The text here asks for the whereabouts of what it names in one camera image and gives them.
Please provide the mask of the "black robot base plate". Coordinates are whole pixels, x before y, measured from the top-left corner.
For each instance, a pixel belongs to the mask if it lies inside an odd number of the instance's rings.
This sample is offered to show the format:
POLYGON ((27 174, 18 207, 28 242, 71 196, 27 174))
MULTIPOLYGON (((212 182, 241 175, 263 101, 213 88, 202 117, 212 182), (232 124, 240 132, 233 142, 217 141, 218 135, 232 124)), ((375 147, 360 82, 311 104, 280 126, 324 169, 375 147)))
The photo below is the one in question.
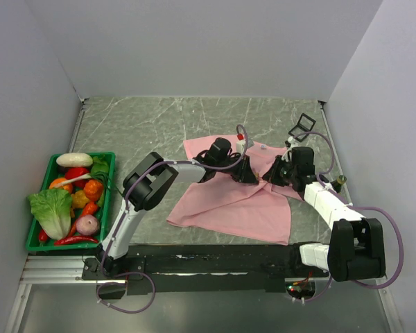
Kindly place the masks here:
POLYGON ((129 296, 150 291, 283 293, 288 282, 327 277, 301 262, 297 246, 269 244, 137 244, 120 259, 104 259, 98 250, 85 260, 82 274, 84 281, 111 282, 129 296))

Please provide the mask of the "pink t-shirt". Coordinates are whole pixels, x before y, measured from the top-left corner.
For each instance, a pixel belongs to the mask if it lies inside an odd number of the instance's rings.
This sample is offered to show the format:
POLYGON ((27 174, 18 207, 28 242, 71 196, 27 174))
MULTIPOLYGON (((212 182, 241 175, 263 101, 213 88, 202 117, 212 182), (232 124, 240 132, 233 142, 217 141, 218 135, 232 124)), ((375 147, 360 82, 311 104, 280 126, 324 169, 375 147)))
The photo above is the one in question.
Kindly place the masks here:
POLYGON ((288 244, 291 209, 288 198, 300 199, 290 186, 279 187, 258 178, 244 185, 224 173, 204 183, 191 184, 167 222, 197 227, 281 245, 288 244))

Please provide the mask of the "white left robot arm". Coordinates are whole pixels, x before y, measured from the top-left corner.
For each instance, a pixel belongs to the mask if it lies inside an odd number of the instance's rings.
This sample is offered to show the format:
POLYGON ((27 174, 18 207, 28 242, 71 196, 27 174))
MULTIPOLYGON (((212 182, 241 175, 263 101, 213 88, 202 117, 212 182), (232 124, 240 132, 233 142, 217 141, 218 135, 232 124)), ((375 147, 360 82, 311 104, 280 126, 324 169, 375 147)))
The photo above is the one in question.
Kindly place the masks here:
POLYGON ((123 272, 122 258, 128 254, 130 240, 146 212, 157 207, 176 182, 204 183, 217 173, 225 173, 239 183, 259 183, 246 155, 251 141, 243 135, 242 149, 234 153, 229 140, 217 137, 209 149, 191 160, 165 160, 152 152, 126 176, 123 200, 116 221, 98 247, 98 270, 109 279, 123 272))

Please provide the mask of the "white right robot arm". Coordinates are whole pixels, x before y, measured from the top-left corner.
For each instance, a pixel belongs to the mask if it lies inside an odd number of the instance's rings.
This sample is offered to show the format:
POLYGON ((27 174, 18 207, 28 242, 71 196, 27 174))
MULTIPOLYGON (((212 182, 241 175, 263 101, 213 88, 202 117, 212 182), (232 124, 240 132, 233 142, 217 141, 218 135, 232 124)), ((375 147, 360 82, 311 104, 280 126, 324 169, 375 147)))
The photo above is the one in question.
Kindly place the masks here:
POLYGON ((295 147, 278 155, 263 180, 289 186, 308 203, 331 230, 329 244, 304 243, 289 259, 296 276, 305 276, 313 267, 328 271, 338 282, 381 278, 385 275, 383 228, 377 219, 368 219, 344 204, 330 182, 318 179, 314 152, 295 147))

